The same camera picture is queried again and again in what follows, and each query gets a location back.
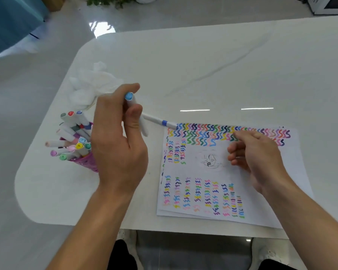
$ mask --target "row of colorful squiggles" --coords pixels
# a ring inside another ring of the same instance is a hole
[[[181,143],[179,141],[175,142],[174,163],[186,164],[184,162],[186,144],[187,143],[185,139],[182,139]],[[174,142],[171,140],[168,140],[168,137],[167,137],[167,159],[168,159],[168,162],[171,162],[171,163],[173,163],[173,145],[174,145]]]
[[[249,128],[241,126],[223,126],[215,124],[179,123],[178,130],[168,128],[168,137],[186,138],[186,144],[200,146],[216,146],[216,140],[237,141],[234,131],[258,131],[276,141],[278,146],[284,146],[284,139],[290,138],[290,130]]]
[[[189,210],[192,209],[194,212],[203,211],[206,214],[214,214],[214,215],[223,215],[223,216],[232,216],[232,217],[240,217],[245,218],[243,203],[240,196],[235,195],[234,185],[221,184],[221,188],[223,190],[223,197],[219,197],[219,185],[218,182],[210,180],[204,180],[204,200],[205,207],[202,209],[200,203],[202,201],[202,179],[195,178],[195,194],[194,201],[191,201],[191,190],[190,190],[190,177],[185,179],[185,192],[183,194],[183,203],[182,209]],[[175,177],[174,181],[174,195],[171,198],[171,176],[165,176],[165,186],[164,186],[164,205],[175,207],[176,209],[180,208],[180,199],[181,199],[181,191],[180,185],[182,182],[179,177]]]

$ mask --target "marble tabletop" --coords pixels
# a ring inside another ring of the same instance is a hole
[[[50,158],[43,143],[68,111],[68,78],[98,61],[139,82],[144,111],[168,121],[297,128],[315,199],[338,220],[338,16],[114,33],[85,44],[15,178],[18,203],[35,222],[75,225],[97,187],[97,174]],[[193,109],[210,111],[180,112]],[[148,128],[148,170],[122,228],[286,238],[281,229],[157,216],[163,129]]]

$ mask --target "pen holder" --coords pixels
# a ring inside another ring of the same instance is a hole
[[[90,152],[85,157],[78,158],[78,159],[71,159],[69,161],[74,162],[78,165],[81,165],[85,168],[91,169],[94,172],[98,172],[97,164],[95,162],[94,155],[92,152]]]

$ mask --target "cup of markers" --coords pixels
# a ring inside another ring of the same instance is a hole
[[[50,155],[98,172],[90,143],[93,123],[82,111],[62,113],[60,118],[63,120],[57,130],[60,140],[45,142],[46,147],[55,148]]]

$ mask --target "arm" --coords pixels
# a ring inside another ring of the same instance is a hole
[[[289,177],[274,141],[258,132],[235,135],[228,160],[250,173],[308,270],[338,269],[338,222]]]
[[[91,137],[99,170],[99,186],[80,220],[47,267],[107,269],[121,222],[148,166],[148,151],[140,133],[139,104],[127,108],[124,96],[138,84],[122,85],[98,98]],[[127,137],[123,136],[121,122]]]

